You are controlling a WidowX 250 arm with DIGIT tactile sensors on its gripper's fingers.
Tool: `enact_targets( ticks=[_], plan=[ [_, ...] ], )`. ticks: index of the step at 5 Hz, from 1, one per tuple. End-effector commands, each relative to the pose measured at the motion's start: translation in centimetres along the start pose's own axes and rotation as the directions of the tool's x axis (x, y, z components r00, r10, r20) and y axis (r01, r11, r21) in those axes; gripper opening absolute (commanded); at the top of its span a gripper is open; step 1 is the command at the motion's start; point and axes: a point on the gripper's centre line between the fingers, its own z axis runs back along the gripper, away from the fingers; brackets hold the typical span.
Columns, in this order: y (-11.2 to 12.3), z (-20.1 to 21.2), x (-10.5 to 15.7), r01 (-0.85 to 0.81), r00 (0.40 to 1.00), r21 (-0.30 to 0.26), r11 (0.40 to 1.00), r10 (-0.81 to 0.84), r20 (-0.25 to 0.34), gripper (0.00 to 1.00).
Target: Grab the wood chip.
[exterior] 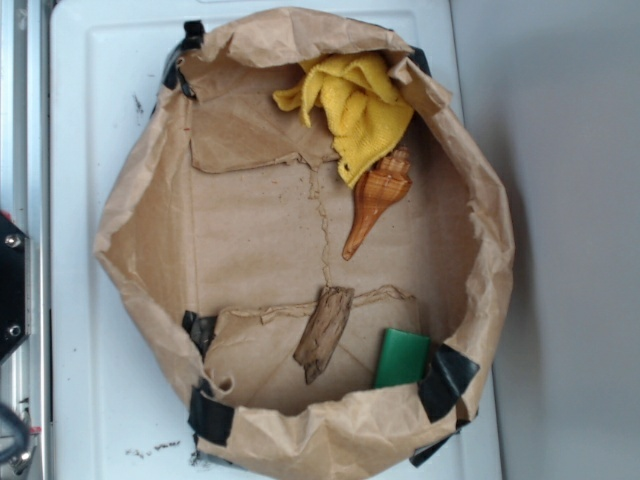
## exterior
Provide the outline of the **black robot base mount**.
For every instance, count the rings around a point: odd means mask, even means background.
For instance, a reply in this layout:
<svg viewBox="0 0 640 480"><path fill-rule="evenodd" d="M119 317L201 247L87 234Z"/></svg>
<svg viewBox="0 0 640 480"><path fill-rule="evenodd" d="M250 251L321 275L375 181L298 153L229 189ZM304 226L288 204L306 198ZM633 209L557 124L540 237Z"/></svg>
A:
<svg viewBox="0 0 640 480"><path fill-rule="evenodd" d="M1 364L31 334L30 238L1 211Z"/></svg>

